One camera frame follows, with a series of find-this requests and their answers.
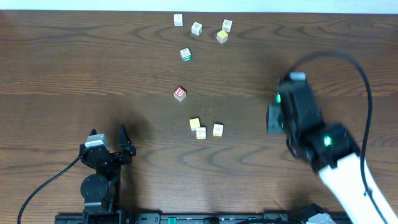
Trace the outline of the white block yellow edge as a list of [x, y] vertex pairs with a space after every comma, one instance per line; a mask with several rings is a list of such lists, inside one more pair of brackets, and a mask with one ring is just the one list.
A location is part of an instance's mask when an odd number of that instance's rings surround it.
[[196, 138], [197, 139], [205, 139], [206, 138], [206, 128], [205, 127], [196, 128]]

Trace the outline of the red letter U block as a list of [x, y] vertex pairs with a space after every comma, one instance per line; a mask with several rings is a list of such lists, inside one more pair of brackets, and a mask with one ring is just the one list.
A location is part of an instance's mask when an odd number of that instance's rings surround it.
[[178, 101], [182, 101], [184, 100], [184, 98], [186, 97], [187, 92], [184, 88], [182, 87], [178, 87], [175, 91], [174, 91], [174, 97], [175, 99], [177, 99]]

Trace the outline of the white block yellow side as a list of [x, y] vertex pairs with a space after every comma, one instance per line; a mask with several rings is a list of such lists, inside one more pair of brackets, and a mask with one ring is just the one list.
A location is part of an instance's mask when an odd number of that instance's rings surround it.
[[223, 128], [222, 124], [214, 124], [213, 125], [213, 136], [222, 137], [223, 135]]

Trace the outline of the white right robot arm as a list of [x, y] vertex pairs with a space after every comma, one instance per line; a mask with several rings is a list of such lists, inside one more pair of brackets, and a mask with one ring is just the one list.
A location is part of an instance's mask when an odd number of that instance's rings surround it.
[[343, 124], [325, 122], [307, 82], [279, 83], [267, 127], [286, 134], [290, 153], [310, 165], [352, 223], [397, 223], [354, 137]]

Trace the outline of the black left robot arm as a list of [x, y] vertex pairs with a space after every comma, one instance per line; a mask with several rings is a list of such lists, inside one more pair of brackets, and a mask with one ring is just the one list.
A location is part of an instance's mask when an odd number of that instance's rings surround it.
[[81, 184], [84, 198], [84, 224], [126, 224], [134, 221], [132, 215], [120, 206], [121, 166], [130, 164], [136, 148], [127, 135], [125, 125], [119, 132], [119, 152], [109, 150], [104, 134], [91, 130], [86, 142], [80, 145], [81, 162], [94, 169]]

